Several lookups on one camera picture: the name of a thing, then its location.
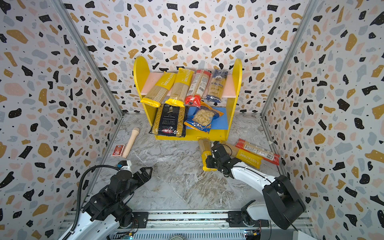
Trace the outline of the red clear spaghetti pack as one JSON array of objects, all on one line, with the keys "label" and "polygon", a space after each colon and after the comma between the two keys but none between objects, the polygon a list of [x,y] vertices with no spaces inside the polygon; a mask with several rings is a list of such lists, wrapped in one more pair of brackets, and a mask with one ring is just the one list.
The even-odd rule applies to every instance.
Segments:
[{"label": "red clear spaghetti pack", "polygon": [[192,80],[187,96],[185,98],[185,105],[200,108],[202,96],[205,92],[211,73],[205,70],[197,70]]}]

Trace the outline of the blue yellow spaghetti pack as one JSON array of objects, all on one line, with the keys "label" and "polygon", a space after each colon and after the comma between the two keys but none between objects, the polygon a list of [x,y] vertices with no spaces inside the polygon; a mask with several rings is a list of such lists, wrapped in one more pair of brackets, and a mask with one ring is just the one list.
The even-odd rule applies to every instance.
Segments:
[{"label": "blue yellow spaghetti pack", "polygon": [[208,92],[205,100],[208,102],[220,103],[224,88],[226,86],[228,71],[215,70],[208,86]]}]

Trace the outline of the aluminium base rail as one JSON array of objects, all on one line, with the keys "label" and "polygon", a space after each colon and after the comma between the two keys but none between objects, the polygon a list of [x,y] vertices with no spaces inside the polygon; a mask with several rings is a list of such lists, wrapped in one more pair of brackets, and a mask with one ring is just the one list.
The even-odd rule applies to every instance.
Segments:
[{"label": "aluminium base rail", "polygon": [[60,228],[61,240],[314,240],[309,217],[302,214],[286,230],[271,220],[243,223],[236,210],[134,211],[127,227],[115,217],[91,221],[81,214],[74,231],[75,213],[70,212]]}]

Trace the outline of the yellow Pastatime spaghetti pack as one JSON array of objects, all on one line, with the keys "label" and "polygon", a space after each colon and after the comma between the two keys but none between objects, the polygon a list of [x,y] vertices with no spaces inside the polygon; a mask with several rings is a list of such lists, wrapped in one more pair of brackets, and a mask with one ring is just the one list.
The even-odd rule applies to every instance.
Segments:
[{"label": "yellow Pastatime spaghetti pack", "polygon": [[177,74],[164,72],[161,78],[150,89],[150,91],[141,100],[142,104],[149,105],[154,108],[159,108],[162,101],[172,88]]}]

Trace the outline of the wooden rolling pin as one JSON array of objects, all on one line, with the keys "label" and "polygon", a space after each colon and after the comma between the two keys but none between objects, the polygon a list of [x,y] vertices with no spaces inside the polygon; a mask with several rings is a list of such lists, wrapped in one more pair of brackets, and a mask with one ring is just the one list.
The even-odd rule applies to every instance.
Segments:
[{"label": "wooden rolling pin", "polygon": [[128,143],[126,144],[125,148],[124,148],[124,151],[123,151],[123,154],[122,154],[122,157],[124,159],[126,159],[134,145],[134,142],[137,138],[137,136],[139,135],[140,133],[140,129],[139,128],[134,128],[131,132],[131,136],[130,136],[130,139],[128,141]]}]

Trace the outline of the red playing card box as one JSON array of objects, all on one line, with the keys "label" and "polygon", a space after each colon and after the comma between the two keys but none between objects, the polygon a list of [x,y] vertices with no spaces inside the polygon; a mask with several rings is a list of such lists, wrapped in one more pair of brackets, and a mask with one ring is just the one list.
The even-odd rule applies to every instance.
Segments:
[{"label": "red playing card box", "polygon": [[112,157],[121,157],[124,152],[125,145],[115,145],[113,152],[112,152]]}]

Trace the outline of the pink upper shelf board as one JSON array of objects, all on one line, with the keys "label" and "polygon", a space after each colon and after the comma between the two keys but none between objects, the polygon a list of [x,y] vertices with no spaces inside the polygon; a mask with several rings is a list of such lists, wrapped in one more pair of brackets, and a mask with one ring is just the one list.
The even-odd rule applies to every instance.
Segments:
[{"label": "pink upper shelf board", "polygon": [[[151,88],[157,83],[157,81],[162,77],[163,73],[150,73],[142,90],[142,96],[145,96]],[[235,85],[232,75],[228,75],[227,82],[223,91],[223,98],[235,98],[236,96]]]}]

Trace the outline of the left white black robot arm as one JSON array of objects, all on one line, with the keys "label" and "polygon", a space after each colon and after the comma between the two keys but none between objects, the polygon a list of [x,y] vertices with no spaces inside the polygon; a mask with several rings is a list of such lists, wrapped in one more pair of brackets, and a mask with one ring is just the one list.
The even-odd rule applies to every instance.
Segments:
[{"label": "left white black robot arm", "polygon": [[61,240],[106,240],[118,229],[131,240],[139,229],[146,228],[149,213],[135,213],[128,202],[138,188],[151,180],[153,168],[140,168],[134,174],[111,168],[118,171],[110,184],[93,195],[84,207],[78,204],[75,220]]}]

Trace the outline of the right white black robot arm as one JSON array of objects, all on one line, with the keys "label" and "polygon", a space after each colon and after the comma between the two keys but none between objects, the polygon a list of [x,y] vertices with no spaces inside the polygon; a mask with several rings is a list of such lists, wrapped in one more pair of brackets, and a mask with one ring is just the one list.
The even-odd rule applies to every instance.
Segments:
[{"label": "right white black robot arm", "polygon": [[239,217],[230,217],[229,223],[253,227],[260,221],[271,221],[287,230],[305,212],[306,207],[298,192],[284,175],[278,177],[264,174],[238,158],[232,158],[225,145],[215,141],[212,156],[206,158],[208,168],[217,169],[224,177],[246,183],[264,197],[264,203],[250,201],[243,206]]}]

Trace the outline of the red long spaghetti pack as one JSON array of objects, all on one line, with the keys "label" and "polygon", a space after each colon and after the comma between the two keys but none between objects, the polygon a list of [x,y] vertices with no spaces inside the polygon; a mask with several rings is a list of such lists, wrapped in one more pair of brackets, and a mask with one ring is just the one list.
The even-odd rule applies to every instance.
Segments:
[{"label": "red long spaghetti pack", "polygon": [[280,165],[280,155],[272,153],[263,147],[250,143],[246,140],[239,139],[236,143],[236,147],[245,150],[249,153],[262,157],[265,161],[272,163],[276,166]]}]

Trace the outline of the dark penne pasta bag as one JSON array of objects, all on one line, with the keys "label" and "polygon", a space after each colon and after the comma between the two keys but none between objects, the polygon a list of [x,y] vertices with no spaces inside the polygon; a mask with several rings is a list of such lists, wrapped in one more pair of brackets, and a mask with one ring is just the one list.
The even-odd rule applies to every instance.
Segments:
[{"label": "dark penne pasta bag", "polygon": [[184,122],[187,119],[188,111],[188,107],[175,107],[162,104],[157,110],[154,124],[149,134],[184,138],[186,136],[186,126]]}]

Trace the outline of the yellow shelf unit frame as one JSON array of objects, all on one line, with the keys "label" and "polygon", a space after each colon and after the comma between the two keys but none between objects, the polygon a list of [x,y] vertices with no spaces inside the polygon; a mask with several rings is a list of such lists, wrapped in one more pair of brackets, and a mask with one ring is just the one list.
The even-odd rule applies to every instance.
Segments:
[{"label": "yellow shelf unit frame", "polygon": [[[230,135],[230,129],[234,119],[237,101],[239,98],[241,85],[242,85],[243,65],[240,59],[235,60],[234,67],[231,69],[231,72],[232,73],[230,75],[232,75],[233,77],[235,90],[236,90],[236,95],[235,95],[236,97],[224,98],[224,100],[226,101],[225,108],[227,110],[227,119],[229,124],[228,130],[210,130],[209,133],[204,133],[204,132],[197,131],[187,127],[186,136],[184,138],[155,136],[156,140],[196,141],[198,140],[198,138],[209,138],[211,141],[226,141]],[[150,71],[147,60],[142,56],[139,56],[138,58],[136,58],[134,67],[133,67],[133,74],[134,74],[135,85],[136,85],[140,99],[144,97],[141,94],[141,90],[150,73],[153,73],[153,72]]]}]

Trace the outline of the blue orange orecchiette bag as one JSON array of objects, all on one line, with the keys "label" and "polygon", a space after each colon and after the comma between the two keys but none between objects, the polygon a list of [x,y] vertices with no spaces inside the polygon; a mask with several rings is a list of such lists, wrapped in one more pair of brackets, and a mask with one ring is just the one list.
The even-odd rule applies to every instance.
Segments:
[{"label": "blue orange orecchiette bag", "polygon": [[200,108],[197,108],[193,115],[187,117],[184,125],[197,131],[209,133],[213,120],[220,118],[223,114],[221,111],[202,102]]}]

